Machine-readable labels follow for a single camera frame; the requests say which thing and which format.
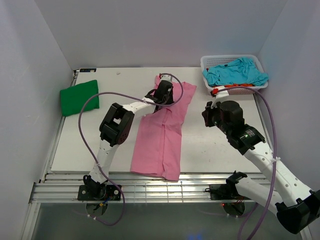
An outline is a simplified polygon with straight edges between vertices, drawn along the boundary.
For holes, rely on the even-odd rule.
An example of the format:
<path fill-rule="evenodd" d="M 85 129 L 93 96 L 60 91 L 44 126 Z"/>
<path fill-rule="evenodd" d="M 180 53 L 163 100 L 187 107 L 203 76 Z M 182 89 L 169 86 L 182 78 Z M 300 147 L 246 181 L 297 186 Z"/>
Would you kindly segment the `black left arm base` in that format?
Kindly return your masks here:
<path fill-rule="evenodd" d="M 109 202 L 118 202 L 121 198 L 120 191 L 114 185 L 103 184 L 94 190 L 81 185 L 76 199 L 86 202 L 85 209 L 88 215 L 101 217 L 107 211 Z"/>

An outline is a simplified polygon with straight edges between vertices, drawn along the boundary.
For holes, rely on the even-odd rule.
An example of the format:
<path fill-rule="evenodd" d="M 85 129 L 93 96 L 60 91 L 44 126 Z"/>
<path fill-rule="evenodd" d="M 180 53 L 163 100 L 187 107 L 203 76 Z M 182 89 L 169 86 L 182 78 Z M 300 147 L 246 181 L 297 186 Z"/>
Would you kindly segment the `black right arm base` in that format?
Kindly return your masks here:
<path fill-rule="evenodd" d="M 204 191 L 209 193 L 209 198 L 212 201 L 222 201 L 222 208 L 228 216 L 234 218 L 244 218 L 247 216 L 245 213 L 245 200 L 248 198 L 239 195 L 237 191 L 232 190 L 226 183 L 210 184 Z"/>

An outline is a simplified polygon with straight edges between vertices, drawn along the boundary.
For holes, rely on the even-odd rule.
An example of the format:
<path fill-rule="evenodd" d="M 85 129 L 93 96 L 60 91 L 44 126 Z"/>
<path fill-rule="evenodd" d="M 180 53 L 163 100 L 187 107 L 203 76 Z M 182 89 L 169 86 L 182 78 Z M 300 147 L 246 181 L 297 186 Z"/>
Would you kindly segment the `pink t shirt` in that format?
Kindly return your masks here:
<path fill-rule="evenodd" d="M 179 180 L 182 125 L 196 89 L 185 81 L 182 85 L 174 82 L 173 100 L 177 103 L 141 118 L 130 166 L 132 173 Z"/>

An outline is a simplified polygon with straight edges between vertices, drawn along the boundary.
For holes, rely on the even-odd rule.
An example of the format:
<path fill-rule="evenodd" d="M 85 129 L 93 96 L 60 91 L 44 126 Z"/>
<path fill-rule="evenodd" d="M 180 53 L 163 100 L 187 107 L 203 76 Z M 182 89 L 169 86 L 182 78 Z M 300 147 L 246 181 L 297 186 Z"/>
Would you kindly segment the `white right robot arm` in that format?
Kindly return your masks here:
<path fill-rule="evenodd" d="M 253 163 L 270 181 L 264 187 L 240 171 L 226 179 L 223 190 L 232 198 L 240 196 L 267 206 L 280 224 L 290 233 L 298 234 L 320 216 L 320 192 L 302 183 L 273 152 L 264 136 L 245 123 L 243 109 L 232 100 L 209 101 L 202 116 L 207 127 L 221 130 L 228 143 Z"/>

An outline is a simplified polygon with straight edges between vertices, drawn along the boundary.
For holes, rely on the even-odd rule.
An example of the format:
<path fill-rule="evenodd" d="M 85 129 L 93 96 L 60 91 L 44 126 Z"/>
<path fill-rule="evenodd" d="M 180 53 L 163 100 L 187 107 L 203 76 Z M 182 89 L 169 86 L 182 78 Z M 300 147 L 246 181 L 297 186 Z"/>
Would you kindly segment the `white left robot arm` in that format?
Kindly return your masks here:
<path fill-rule="evenodd" d="M 88 193 L 100 200 L 106 195 L 109 169 L 117 148 L 127 139 L 134 118 L 141 117 L 130 171 L 140 175 L 179 180 L 182 125 L 197 87 L 188 82 L 156 79 L 156 88 L 143 101 L 111 105 L 99 126 L 96 164 L 83 178 Z"/>

